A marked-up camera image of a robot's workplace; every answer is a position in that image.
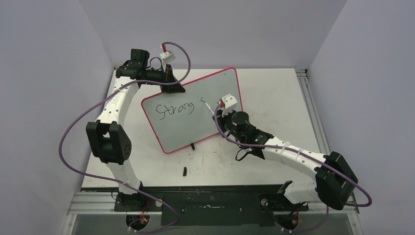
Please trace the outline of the white whiteboard marker black cap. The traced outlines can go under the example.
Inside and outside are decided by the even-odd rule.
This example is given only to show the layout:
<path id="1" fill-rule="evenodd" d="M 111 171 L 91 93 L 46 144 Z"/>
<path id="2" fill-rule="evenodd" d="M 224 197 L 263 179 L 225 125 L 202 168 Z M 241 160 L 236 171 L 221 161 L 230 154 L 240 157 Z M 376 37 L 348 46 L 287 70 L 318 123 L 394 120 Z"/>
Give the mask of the white whiteboard marker black cap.
<path id="1" fill-rule="evenodd" d="M 206 107 L 208 108 L 208 110 L 212 113 L 212 115 L 214 115 L 214 111 L 212 110 L 212 108 L 209 106 L 209 104 L 205 103 Z"/>

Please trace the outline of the pink framed whiteboard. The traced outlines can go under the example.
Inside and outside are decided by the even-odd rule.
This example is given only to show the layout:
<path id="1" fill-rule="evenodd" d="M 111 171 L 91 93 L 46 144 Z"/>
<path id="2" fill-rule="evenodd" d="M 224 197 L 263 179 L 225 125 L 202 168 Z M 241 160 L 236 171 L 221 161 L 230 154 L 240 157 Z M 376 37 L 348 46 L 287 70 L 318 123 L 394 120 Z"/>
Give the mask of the pink framed whiteboard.
<path id="1" fill-rule="evenodd" d="M 220 98 L 231 94 L 242 111 L 242 99 L 235 68 L 226 68 L 183 85 L 185 93 L 158 93 L 142 100 L 142 109 L 165 154 L 190 146 L 218 133 L 213 115 Z"/>

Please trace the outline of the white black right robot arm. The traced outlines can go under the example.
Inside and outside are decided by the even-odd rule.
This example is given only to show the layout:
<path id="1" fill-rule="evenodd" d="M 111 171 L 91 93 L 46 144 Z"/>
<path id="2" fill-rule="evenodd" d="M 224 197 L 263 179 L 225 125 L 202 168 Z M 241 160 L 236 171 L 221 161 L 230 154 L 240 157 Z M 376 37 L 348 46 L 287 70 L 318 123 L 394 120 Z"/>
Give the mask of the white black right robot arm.
<path id="1" fill-rule="evenodd" d="M 288 210 L 295 204 L 314 201 L 334 210 L 352 205 L 349 198 L 358 186 L 358 178 L 342 154 L 312 152 L 282 141 L 250 124 L 248 114 L 242 111 L 223 114 L 222 108 L 216 108 L 212 119 L 220 134 L 245 152 L 242 157 L 235 158 L 237 161 L 253 155 L 288 166 L 311 178 L 311 182 L 301 184 L 286 181 L 277 195 L 280 208 Z"/>

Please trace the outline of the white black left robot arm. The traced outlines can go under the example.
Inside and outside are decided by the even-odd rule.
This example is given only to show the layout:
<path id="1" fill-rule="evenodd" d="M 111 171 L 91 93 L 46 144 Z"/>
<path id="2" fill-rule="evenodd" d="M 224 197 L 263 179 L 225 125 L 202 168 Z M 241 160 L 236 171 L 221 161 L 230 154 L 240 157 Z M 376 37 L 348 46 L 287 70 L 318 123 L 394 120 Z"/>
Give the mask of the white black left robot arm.
<path id="1" fill-rule="evenodd" d="M 185 88 L 177 82 L 170 62 L 175 59 L 172 51 L 160 54 L 161 69 L 148 67 L 149 52 L 132 49 L 131 58 L 115 71 L 115 86 L 104 110 L 94 122 L 88 122 L 86 133 L 92 154 L 105 163 L 115 179 L 119 192 L 127 197 L 127 205 L 140 211 L 146 204 L 146 197 L 137 192 L 141 188 L 132 168 L 129 157 L 132 143 L 123 129 L 123 124 L 133 97 L 141 85 L 156 82 L 164 94 L 185 93 Z"/>

